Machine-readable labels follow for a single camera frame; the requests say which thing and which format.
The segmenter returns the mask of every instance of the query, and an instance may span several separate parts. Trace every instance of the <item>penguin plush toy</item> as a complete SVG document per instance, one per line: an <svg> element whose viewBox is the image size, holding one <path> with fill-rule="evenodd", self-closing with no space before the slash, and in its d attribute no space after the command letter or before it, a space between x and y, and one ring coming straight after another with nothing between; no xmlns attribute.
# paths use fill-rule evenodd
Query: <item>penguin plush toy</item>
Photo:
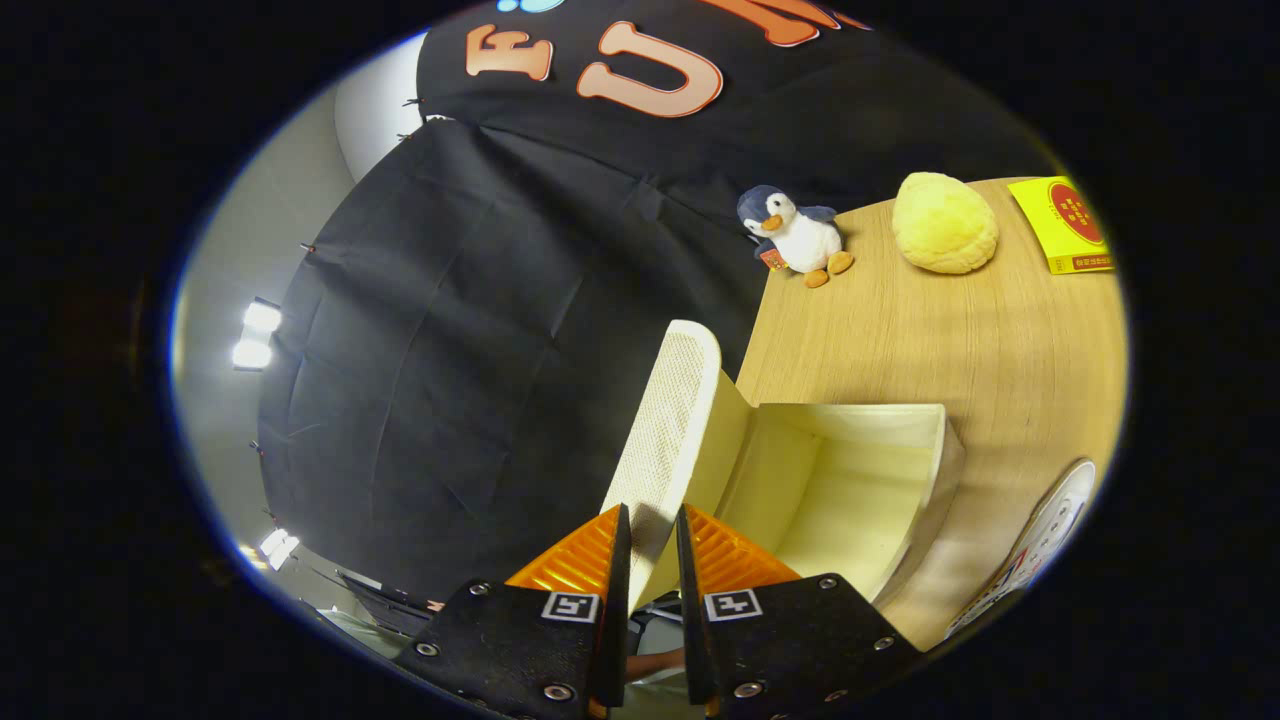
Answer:
<svg viewBox="0 0 1280 720"><path fill-rule="evenodd" d="M854 256L844 250L840 231L832 224L836 211L814 205L796 208L772 184L758 184L737 200L737 218L762 238L756 256L777 247L787 266L804 273L806 287L819 287L849 269Z"/></svg>

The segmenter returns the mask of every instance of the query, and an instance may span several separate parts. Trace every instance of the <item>open box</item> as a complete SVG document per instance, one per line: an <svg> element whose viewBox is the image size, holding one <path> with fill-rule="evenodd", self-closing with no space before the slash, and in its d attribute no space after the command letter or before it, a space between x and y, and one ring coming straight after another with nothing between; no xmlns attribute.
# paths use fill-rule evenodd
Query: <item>open box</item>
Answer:
<svg viewBox="0 0 1280 720"><path fill-rule="evenodd" d="M675 320L602 511L631 511L631 610L678 585L684 502L882 606L937 536L963 460L942 405L753 407L710 331Z"/></svg>

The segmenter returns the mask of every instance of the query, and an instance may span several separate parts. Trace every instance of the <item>white mesh panel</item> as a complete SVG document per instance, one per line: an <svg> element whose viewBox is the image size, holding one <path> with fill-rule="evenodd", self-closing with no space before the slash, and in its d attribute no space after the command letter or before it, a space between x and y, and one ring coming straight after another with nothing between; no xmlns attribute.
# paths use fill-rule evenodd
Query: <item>white mesh panel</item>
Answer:
<svg viewBox="0 0 1280 720"><path fill-rule="evenodd" d="M643 589L685 497L691 457L690 425L700 443L719 374L719 346L710 331L676 320L658 350L640 409L600 510L626 502L631 519L631 596ZM684 466L681 452L686 452Z"/></svg>

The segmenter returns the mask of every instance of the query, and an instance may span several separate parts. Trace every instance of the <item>yellow plush toy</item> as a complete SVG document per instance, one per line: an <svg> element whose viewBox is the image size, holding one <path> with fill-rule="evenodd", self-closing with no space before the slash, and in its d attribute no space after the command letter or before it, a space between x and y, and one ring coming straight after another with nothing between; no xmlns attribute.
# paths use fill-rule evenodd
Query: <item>yellow plush toy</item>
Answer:
<svg viewBox="0 0 1280 720"><path fill-rule="evenodd" d="M934 273L977 270L996 254L996 213L978 191L941 173L911 173L897 188L893 238L913 265Z"/></svg>

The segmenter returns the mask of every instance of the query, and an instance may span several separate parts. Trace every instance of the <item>orange gripper pad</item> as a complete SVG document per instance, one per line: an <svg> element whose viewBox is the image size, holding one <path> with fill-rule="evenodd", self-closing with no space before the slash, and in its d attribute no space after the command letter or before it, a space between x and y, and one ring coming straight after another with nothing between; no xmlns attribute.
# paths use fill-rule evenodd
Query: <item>orange gripper pad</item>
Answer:
<svg viewBox="0 0 1280 720"><path fill-rule="evenodd" d="M607 600L621 509L622 505L614 505L564 536L512 575L507 584L532 591L595 593L602 601Z"/></svg>
<svg viewBox="0 0 1280 720"><path fill-rule="evenodd" d="M694 546L699 598L709 592L741 591L800 579L799 573L773 553L687 502L685 515Z"/></svg>

